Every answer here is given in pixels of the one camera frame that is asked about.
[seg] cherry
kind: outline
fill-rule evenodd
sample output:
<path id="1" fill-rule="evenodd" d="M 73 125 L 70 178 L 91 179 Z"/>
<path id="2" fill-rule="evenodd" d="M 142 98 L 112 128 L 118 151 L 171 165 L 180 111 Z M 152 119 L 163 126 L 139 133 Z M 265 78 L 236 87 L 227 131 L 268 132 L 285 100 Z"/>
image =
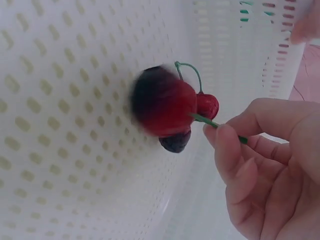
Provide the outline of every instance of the cherry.
<path id="1" fill-rule="evenodd" d="M 197 114 L 214 119 L 219 111 L 219 102 L 215 96 L 204 94 L 202 91 L 196 95 L 197 99 Z"/>
<path id="2" fill-rule="evenodd" d="M 144 70 L 130 95 L 133 116 L 152 135 L 169 137 L 190 128 L 197 112 L 197 94 L 163 66 Z"/>
<path id="3" fill-rule="evenodd" d="M 181 153 L 187 146 L 191 137 L 191 128 L 173 136 L 159 137 L 161 146 L 167 151 L 175 154 Z"/>

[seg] pink surface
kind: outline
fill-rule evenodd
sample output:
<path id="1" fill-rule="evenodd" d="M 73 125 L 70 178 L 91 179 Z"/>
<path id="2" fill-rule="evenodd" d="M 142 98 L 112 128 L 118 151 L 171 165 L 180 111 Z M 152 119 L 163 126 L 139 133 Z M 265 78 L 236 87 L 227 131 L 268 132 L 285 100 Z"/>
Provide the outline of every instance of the pink surface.
<path id="1" fill-rule="evenodd" d="M 320 103 L 320 46 L 305 48 L 294 86 L 305 101 Z M 292 89 L 289 99 L 303 101 L 296 89 Z"/>

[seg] cherry stem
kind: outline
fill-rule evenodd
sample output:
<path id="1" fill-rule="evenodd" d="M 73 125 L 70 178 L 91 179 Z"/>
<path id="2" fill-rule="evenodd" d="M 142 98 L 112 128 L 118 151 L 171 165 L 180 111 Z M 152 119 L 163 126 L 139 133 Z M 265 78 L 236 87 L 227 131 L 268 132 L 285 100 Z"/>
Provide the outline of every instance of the cherry stem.
<path id="1" fill-rule="evenodd" d="M 183 80 L 183 77 L 182 77 L 182 74 L 181 74 L 181 71 L 180 71 L 180 66 L 188 66 L 188 67 L 192 68 L 195 71 L 195 73 L 196 73 L 196 75 L 198 77 L 198 80 L 199 80 L 199 88 L 200 88 L 199 92 L 203 93 L 201 77 L 200 77 L 200 74 L 199 74 L 198 70 L 194 66 L 192 66 L 191 64 L 186 63 L 186 62 L 178 62 L 178 61 L 175 61 L 174 65 L 176 67 L 176 70 L 178 71 L 178 74 L 179 74 L 179 77 L 180 77 L 181 80 Z"/>
<path id="2" fill-rule="evenodd" d="M 217 129 L 219 127 L 219 124 L 217 124 L 217 123 L 211 121 L 209 118 L 206 118 L 206 117 L 201 116 L 199 114 L 190 113 L 190 116 L 194 117 L 194 119 L 196 119 L 198 122 L 202 122 L 202 123 L 208 124 L 208 125 L 214 127 L 215 129 Z M 246 137 L 238 136 L 238 138 L 240 140 L 240 143 L 242 143 L 242 144 L 247 144 L 248 143 L 248 139 Z"/>

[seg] white plastic basket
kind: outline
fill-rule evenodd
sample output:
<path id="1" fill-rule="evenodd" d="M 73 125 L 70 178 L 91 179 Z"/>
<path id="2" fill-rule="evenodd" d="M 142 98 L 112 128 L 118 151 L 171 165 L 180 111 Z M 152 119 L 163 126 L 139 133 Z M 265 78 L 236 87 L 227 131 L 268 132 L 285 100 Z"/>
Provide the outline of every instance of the white plastic basket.
<path id="1" fill-rule="evenodd" d="M 143 69 L 182 61 L 217 122 L 288 98 L 304 45 L 286 38 L 311 0 L 253 2 L 2 0 L 0 239 L 240 239 L 202 125 L 171 154 L 126 96 Z"/>

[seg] hand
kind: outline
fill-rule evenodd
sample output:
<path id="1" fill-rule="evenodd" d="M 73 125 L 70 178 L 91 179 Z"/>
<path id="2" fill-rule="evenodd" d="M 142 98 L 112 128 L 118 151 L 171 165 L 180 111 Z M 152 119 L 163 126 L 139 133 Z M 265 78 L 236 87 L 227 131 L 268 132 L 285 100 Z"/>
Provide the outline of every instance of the hand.
<path id="1" fill-rule="evenodd" d="M 258 134 L 289 141 L 280 144 Z M 226 183 L 230 220 L 249 240 L 320 235 L 320 104 L 261 98 L 204 133 Z M 240 144 L 238 135 L 248 137 Z"/>
<path id="2" fill-rule="evenodd" d="M 294 25 L 290 40 L 293 44 L 300 44 L 318 38 L 320 38 L 320 0 L 313 0 L 310 13 Z"/>

